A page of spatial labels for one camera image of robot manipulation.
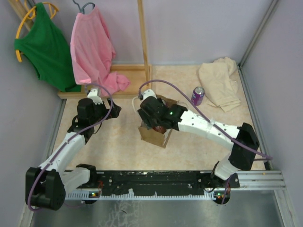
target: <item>wooden pole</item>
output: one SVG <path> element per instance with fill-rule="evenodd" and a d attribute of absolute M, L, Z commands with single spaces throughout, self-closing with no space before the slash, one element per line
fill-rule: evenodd
<path fill-rule="evenodd" d="M 23 6 L 23 4 L 20 2 L 20 0 L 16 1 L 16 0 L 8 0 L 10 5 L 12 6 L 12 8 L 14 9 L 15 13 L 18 15 L 18 17 L 20 18 L 20 20 L 22 20 L 24 18 L 24 16 L 27 13 L 27 10 L 25 9 L 25 7 Z M 26 20 L 24 22 L 25 27 L 27 28 L 28 31 L 30 31 L 30 29 L 33 26 L 33 21 L 32 20 Z"/>
<path fill-rule="evenodd" d="M 143 48 L 144 70 L 145 70 L 146 81 L 148 81 L 150 80 L 150 71 L 149 71 L 148 60 L 147 60 L 147 44 L 146 44 L 145 21 L 144 21 L 142 0 L 138 0 L 138 9 L 139 9 L 142 48 Z"/>

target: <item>wooden rack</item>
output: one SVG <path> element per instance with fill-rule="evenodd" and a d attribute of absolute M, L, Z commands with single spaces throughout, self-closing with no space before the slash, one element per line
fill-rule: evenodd
<path fill-rule="evenodd" d="M 18 0 L 8 0 L 14 11 L 20 19 L 22 19 L 27 13 L 23 4 Z M 115 98 L 130 98 L 138 95 L 138 90 L 141 84 L 152 79 L 152 66 L 148 64 L 147 58 L 147 44 L 146 44 L 146 35 L 145 35 L 145 21 L 144 21 L 144 11 L 143 11 L 143 0 L 138 1 L 138 10 L 139 10 L 139 20 L 140 20 L 140 30 L 141 30 L 141 41 L 143 49 L 143 60 L 144 64 L 142 65 L 112 65 L 111 71 L 117 71 L 121 74 L 126 75 L 130 80 L 131 84 L 125 91 L 118 91 L 113 94 Z M 26 28 L 31 29 L 33 22 L 27 20 L 25 22 Z M 151 84 L 145 86 L 146 89 L 151 88 Z M 58 96 L 61 99 L 67 98 L 84 98 L 86 93 L 84 91 L 84 86 L 80 92 L 62 92 L 58 91 Z"/>

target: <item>beige cloth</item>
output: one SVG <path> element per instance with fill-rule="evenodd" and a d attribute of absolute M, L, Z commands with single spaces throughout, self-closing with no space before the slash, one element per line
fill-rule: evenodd
<path fill-rule="evenodd" d="M 238 84 L 230 79 L 236 70 L 236 62 L 228 57 L 201 65 L 198 74 L 209 105 L 227 112 L 241 104 L 236 96 Z"/>

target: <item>green shirt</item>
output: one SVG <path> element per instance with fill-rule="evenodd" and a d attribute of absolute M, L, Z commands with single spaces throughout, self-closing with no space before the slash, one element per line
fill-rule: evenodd
<path fill-rule="evenodd" d="M 38 78 L 61 91 L 81 91 L 72 71 L 71 52 L 62 32 L 50 19 L 42 3 L 36 4 L 36 19 L 30 32 L 15 39 L 20 50 L 36 69 Z"/>

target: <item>beige table surface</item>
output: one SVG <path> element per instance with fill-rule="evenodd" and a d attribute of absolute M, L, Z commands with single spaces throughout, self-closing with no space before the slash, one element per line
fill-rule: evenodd
<path fill-rule="evenodd" d="M 199 86 L 198 68 L 197 65 L 154 66 L 152 78 L 171 82 L 191 96 L 193 89 Z M 252 124 L 238 72 L 231 79 L 239 84 L 240 106 L 225 113 L 206 104 L 205 97 L 199 109 L 209 118 L 226 124 Z M 153 90 L 167 98 L 186 102 L 176 90 L 164 83 L 154 83 Z M 210 140 L 179 131 L 172 132 L 166 148 L 142 141 L 138 131 L 141 119 L 134 113 L 131 99 L 115 99 L 114 102 L 122 107 L 119 117 L 103 122 L 99 132 L 90 138 L 67 169 L 83 163 L 94 165 L 98 170 L 212 170 L 215 163 L 229 152 Z M 54 149 L 64 139 L 77 114 L 77 104 L 77 99 L 67 100 Z M 139 108 L 140 101 L 137 99 L 135 104 Z M 255 162 L 252 169 L 264 170 L 263 162 Z"/>

